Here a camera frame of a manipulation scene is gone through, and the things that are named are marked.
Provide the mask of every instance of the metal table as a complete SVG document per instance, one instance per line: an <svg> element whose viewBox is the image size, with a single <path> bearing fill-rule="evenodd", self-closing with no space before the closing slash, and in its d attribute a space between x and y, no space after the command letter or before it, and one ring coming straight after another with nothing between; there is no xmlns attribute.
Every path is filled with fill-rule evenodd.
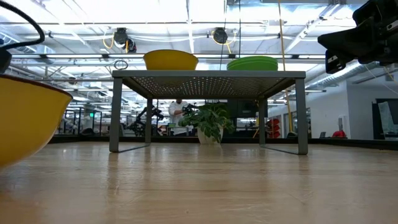
<svg viewBox="0 0 398 224"><path fill-rule="evenodd" d="M305 107L305 72L197 71L197 70L115 70L112 72L113 100L109 151L124 152L150 145L153 99L243 99L259 101L259 142L266 147L267 99L296 84L298 152L308 152ZM122 86L125 84L147 99L145 144L119 151Z"/></svg>

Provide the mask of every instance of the table leg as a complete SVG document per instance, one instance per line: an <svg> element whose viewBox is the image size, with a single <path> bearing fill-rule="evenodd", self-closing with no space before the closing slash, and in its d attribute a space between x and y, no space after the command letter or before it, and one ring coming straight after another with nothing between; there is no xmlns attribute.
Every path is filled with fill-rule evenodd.
<svg viewBox="0 0 398 224"><path fill-rule="evenodd" d="M260 146L265 146L266 145L266 122L265 122L265 99L260 98L259 99L259 139L260 139Z"/></svg>
<svg viewBox="0 0 398 224"><path fill-rule="evenodd" d="M296 102L297 102L297 128L298 128L298 155L308 154L308 124L307 108L305 106L305 83L304 79L296 79Z"/></svg>
<svg viewBox="0 0 398 224"><path fill-rule="evenodd" d="M113 80L113 97L112 97L112 115L111 127L109 130L109 151L119 152L119 128L120 128L120 109L122 101L122 85L121 78Z"/></svg>
<svg viewBox="0 0 398 224"><path fill-rule="evenodd" d="M147 99L147 120L145 123L145 144L150 144L152 136L152 98Z"/></svg>

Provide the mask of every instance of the yellow cable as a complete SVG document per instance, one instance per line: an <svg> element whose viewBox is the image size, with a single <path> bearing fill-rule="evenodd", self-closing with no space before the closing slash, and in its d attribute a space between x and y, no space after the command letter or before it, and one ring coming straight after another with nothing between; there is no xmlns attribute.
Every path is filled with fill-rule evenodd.
<svg viewBox="0 0 398 224"><path fill-rule="evenodd" d="M111 48L113 47L113 42L114 42L114 32L113 32L113 34L112 34L112 44L111 44L111 46L106 45L106 43L105 43L105 38L103 38L102 41L103 41L103 43L104 43L104 46L105 46L107 49L111 49Z"/></svg>
<svg viewBox="0 0 398 224"><path fill-rule="evenodd" d="M279 8L280 41L281 41L281 44L282 44L282 62L283 62L283 65L284 65L284 71L286 71L284 33L283 33L283 30L282 30L282 13L280 12L280 0L278 0L278 8ZM287 111L289 113L289 131L292 132L292 130L293 130L292 112L290 110L289 94L287 94L287 89L285 90L285 94L286 94L286 102L287 102Z"/></svg>
<svg viewBox="0 0 398 224"><path fill-rule="evenodd" d="M386 69L386 67L384 67L384 70L387 72L387 74L391 77L392 81L394 81L395 83L398 84L398 82L394 79L394 77L391 75L391 73L388 71L388 69Z"/></svg>
<svg viewBox="0 0 398 224"><path fill-rule="evenodd" d="M231 48L229 47L229 44L226 46L228 48L229 54L231 54Z"/></svg>
<svg viewBox="0 0 398 224"><path fill-rule="evenodd" d="M217 41L214 39L214 31L211 32L211 38L214 40L214 43L216 43L218 45L226 45L227 48L228 48L229 53L231 54L231 48L229 47L229 45L236 41L236 33L235 32L234 32L234 39L231 40L229 43L225 43L225 44L217 43Z"/></svg>

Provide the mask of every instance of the green plate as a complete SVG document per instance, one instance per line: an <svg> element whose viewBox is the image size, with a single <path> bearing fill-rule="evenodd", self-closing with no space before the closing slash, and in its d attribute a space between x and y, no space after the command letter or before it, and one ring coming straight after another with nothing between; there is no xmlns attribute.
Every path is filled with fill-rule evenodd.
<svg viewBox="0 0 398 224"><path fill-rule="evenodd" d="M245 71L278 71L278 65L267 62L247 62L239 65L233 65L227 68L227 70L245 70Z"/></svg>
<svg viewBox="0 0 398 224"><path fill-rule="evenodd" d="M267 56L251 56L251 57L244 57L244 58L239 58L236 60L233 60L232 62L228 63L228 65L234 65L235 63L241 63L241 62L247 62L247 61L252 61L252 60L263 60L266 62L274 62L278 63L278 60L272 57L267 57Z"/></svg>
<svg viewBox="0 0 398 224"><path fill-rule="evenodd" d="M278 65L278 63L277 62L274 62L274 61L269 61L269 60L248 60L248 61L245 61L245 62L238 62L238 63L233 63L233 64L227 64L227 68L229 68L229 67L231 67L231 66L237 66L237 65L241 65L241 64L246 64L246 63L271 63L271 64L274 64L274 65Z"/></svg>

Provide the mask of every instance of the potted plant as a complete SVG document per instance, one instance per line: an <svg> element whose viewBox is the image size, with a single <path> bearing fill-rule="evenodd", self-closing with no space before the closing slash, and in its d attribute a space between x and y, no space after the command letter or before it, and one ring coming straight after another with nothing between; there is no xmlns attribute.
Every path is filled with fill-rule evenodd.
<svg viewBox="0 0 398 224"><path fill-rule="evenodd" d="M219 144L223 138L223 131L234 131L224 103L212 103L197 107L185 113L178 125L181 127L192 125L198 130L201 144Z"/></svg>

